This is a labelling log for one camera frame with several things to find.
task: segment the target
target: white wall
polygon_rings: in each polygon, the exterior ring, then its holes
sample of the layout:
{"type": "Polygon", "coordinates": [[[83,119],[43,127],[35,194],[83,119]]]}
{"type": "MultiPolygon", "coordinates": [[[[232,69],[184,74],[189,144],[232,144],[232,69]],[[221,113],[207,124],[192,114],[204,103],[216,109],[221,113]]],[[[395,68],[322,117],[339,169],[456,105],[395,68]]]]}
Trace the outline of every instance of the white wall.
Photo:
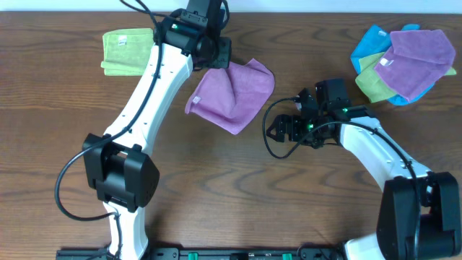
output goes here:
{"type": "MultiPolygon", "coordinates": [[[[188,0],[144,0],[152,11],[188,0]]],[[[231,12],[400,12],[462,14],[462,0],[228,0],[231,12]]],[[[0,0],[0,11],[127,11],[118,0],[0,0]]]]}

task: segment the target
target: microfiber cloth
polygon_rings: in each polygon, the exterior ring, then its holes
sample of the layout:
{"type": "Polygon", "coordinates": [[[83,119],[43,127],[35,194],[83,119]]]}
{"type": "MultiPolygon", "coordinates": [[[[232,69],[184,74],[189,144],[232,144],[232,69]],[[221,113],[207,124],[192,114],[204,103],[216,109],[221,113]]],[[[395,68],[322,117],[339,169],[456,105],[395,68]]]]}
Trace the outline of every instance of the microfiber cloth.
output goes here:
{"type": "Polygon", "coordinates": [[[274,89],[273,74],[257,60],[230,62],[228,69],[210,69],[189,98],[185,113],[196,113],[239,134],[256,116],[274,89]]]}
{"type": "Polygon", "coordinates": [[[391,42],[374,69],[407,101],[419,97],[444,76],[456,57],[456,50],[442,30],[392,32],[391,42]]]}
{"type": "MultiPolygon", "coordinates": [[[[446,72],[445,76],[453,76],[453,75],[457,75],[457,72],[456,70],[451,67],[448,72],[446,72]]],[[[431,84],[426,90],[424,90],[424,92],[422,92],[418,97],[414,98],[413,100],[411,101],[408,101],[406,100],[406,98],[404,97],[401,97],[400,95],[396,95],[394,97],[390,97],[388,99],[388,102],[394,104],[394,105],[408,105],[410,103],[413,103],[413,102],[416,102],[418,101],[421,97],[423,97],[425,94],[427,94],[427,92],[433,87],[435,86],[435,83],[434,84],[431,84]]]]}
{"type": "MultiPolygon", "coordinates": [[[[357,77],[356,83],[358,84],[361,91],[363,91],[366,94],[366,96],[369,97],[371,103],[385,100],[388,98],[389,95],[391,95],[391,93],[395,93],[385,83],[383,83],[382,79],[377,75],[375,71],[370,71],[370,69],[373,68],[378,63],[378,60],[383,56],[383,54],[385,53],[384,52],[377,53],[377,54],[373,54],[373,55],[359,59],[361,74],[363,73],[364,70],[366,70],[366,68],[369,68],[369,70],[367,70],[366,73],[362,76],[360,74],[357,77]]],[[[448,70],[448,72],[446,72],[445,76],[456,75],[456,74],[457,74],[456,70],[451,67],[448,70]]],[[[420,99],[432,87],[433,87],[433,84],[430,85],[430,87],[428,87],[419,97],[412,100],[411,103],[420,99]]],[[[388,101],[394,105],[408,105],[410,103],[404,97],[401,97],[400,95],[394,95],[388,98],[388,101]]]]}
{"type": "Polygon", "coordinates": [[[362,71],[355,81],[371,103],[382,101],[396,95],[396,92],[383,83],[374,70],[374,66],[378,63],[383,54],[384,52],[376,53],[359,60],[359,67],[362,71]]]}
{"type": "Polygon", "coordinates": [[[151,28],[123,29],[103,35],[106,76],[141,76],[154,44],[151,28]]]}
{"type": "MultiPolygon", "coordinates": [[[[420,25],[410,24],[404,25],[402,30],[418,30],[419,28],[420,25]]],[[[373,25],[362,37],[358,46],[351,55],[351,60],[356,73],[361,73],[361,67],[359,65],[360,58],[387,51],[390,46],[390,35],[377,25],[373,25]]]]}

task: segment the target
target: wooden table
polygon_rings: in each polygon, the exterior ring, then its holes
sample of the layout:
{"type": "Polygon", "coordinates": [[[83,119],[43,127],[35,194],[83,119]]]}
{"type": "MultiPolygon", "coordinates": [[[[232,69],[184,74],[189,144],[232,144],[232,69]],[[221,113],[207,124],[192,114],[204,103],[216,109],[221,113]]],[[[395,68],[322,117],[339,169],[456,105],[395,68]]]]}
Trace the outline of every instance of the wooden table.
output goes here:
{"type": "MultiPolygon", "coordinates": [[[[343,77],[355,105],[368,103],[354,83],[349,56],[372,25],[406,23],[443,29],[462,50],[462,16],[403,14],[232,14],[224,35],[233,60],[257,59],[273,71],[276,99],[314,92],[343,77]]],[[[89,132],[102,134],[139,77],[106,77],[102,35],[149,27],[135,12],[0,14],[0,259],[53,259],[61,247],[102,247],[107,220],[82,223],[53,200],[56,176],[89,132]]],[[[462,181],[462,59],[419,102],[371,104],[386,131],[416,160],[462,181]]],[[[381,192],[359,161],[339,147],[299,148],[286,160],[266,151],[263,110],[233,136],[196,115],[187,99],[204,72],[182,86],[157,135],[152,159],[161,172],[147,207],[150,239],[185,247],[298,247],[335,244],[375,230],[381,192]]],[[[278,113],[296,113],[292,104],[278,113]]],[[[282,154],[292,144],[271,142],[282,154]]],[[[105,212],[87,185],[83,162],[63,182],[66,207],[81,216],[105,212]]]]}

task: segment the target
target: stack of cloths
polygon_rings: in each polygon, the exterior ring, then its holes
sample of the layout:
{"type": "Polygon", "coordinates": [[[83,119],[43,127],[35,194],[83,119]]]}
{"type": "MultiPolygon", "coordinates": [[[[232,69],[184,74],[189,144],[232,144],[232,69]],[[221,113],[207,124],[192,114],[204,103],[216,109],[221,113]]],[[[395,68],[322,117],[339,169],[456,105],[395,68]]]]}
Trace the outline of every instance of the stack of cloths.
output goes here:
{"type": "Polygon", "coordinates": [[[444,75],[454,75],[456,51],[441,30],[406,25],[388,34],[373,25],[352,54],[356,78],[370,102],[407,105],[420,99],[444,75]]]}

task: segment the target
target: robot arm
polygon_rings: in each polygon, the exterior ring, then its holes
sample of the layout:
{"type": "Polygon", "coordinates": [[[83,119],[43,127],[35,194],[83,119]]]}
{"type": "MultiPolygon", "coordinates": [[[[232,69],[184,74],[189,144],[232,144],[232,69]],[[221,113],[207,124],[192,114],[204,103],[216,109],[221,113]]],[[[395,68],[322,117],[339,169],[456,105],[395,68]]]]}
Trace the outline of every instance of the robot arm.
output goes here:
{"type": "MultiPolygon", "coordinates": [[[[110,217],[109,252],[114,256],[119,251],[120,259],[140,259],[147,249],[144,207],[159,181],[159,171],[150,156],[173,98],[194,66],[227,68],[229,65],[231,41],[219,36],[224,13],[221,5],[222,0],[191,1],[186,10],[162,21],[162,30],[156,32],[164,33],[162,65],[143,111],[125,134],[84,155],[89,186],[96,189],[98,199],[109,213],[117,212],[118,222],[114,216],[110,217]]],[[[154,80],[158,57],[159,46],[155,43],[146,70],[126,107],[103,137],[89,134],[84,149],[121,132],[134,118],[154,80]]]]}
{"type": "Polygon", "coordinates": [[[277,116],[266,136],[283,142],[288,134],[290,141],[315,149],[326,139],[334,139],[358,158],[383,191],[377,232],[345,243],[345,258],[414,259],[417,221],[420,257],[437,259],[459,254],[461,217],[456,179],[449,173],[433,173],[411,158],[385,133],[370,109],[352,107],[343,80],[319,82],[316,97],[319,107],[304,89],[293,99],[301,115],[277,116]],[[411,163],[416,182],[407,163],[411,163]],[[420,207],[430,207],[430,213],[420,215],[420,207]]]}
{"type": "MultiPolygon", "coordinates": [[[[154,44],[141,80],[126,107],[114,123],[106,129],[105,134],[117,134],[134,117],[153,80],[158,50],[159,46],[154,44]]],[[[154,139],[160,123],[180,86],[193,71],[191,55],[185,56],[181,51],[180,48],[163,43],[161,76],[156,81],[151,97],[132,129],[114,140],[115,143],[124,147],[139,145],[142,153],[149,156],[152,154],[154,139]]],[[[148,238],[144,230],[144,207],[137,207],[135,212],[129,212],[125,206],[115,201],[105,201],[103,204],[109,213],[117,212],[120,215],[119,222],[123,241],[121,259],[140,259],[148,245],[148,238]]],[[[112,242],[109,246],[109,252],[114,255],[118,250],[118,240],[120,239],[114,216],[110,217],[110,232],[112,242]]]]}

